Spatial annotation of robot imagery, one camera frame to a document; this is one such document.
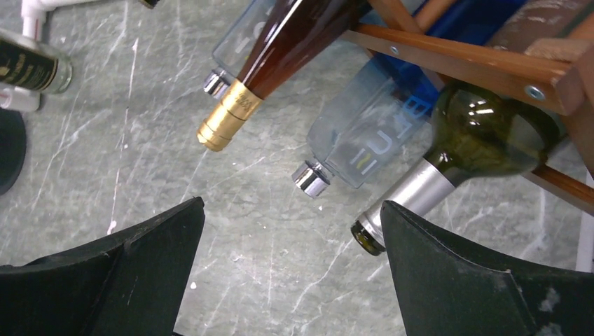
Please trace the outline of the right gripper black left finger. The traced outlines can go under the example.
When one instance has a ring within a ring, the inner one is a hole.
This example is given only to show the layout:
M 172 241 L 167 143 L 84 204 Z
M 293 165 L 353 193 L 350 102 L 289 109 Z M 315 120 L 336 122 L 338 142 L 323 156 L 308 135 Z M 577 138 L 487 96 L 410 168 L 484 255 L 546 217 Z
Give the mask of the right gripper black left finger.
M 191 198 L 124 230 L 1 267 L 2 335 L 171 335 L 205 224 Z

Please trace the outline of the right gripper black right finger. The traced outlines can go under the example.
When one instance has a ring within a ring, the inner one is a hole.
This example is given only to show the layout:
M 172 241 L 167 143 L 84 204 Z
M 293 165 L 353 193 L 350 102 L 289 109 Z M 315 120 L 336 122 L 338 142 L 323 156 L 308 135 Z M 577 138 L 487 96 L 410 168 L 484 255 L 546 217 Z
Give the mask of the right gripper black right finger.
M 514 258 L 393 201 L 380 213 L 408 335 L 592 335 L 593 275 Z

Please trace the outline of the dark bottle silver cap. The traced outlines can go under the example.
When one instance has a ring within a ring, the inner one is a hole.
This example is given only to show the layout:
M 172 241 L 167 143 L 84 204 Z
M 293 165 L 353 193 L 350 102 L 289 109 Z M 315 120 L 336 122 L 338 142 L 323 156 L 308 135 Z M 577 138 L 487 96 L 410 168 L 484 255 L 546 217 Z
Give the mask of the dark bottle silver cap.
M 557 114 L 462 81 L 441 91 L 431 130 L 426 153 L 350 228 L 372 256 L 385 252 L 383 202 L 424 216 L 469 179 L 536 169 L 567 135 Z

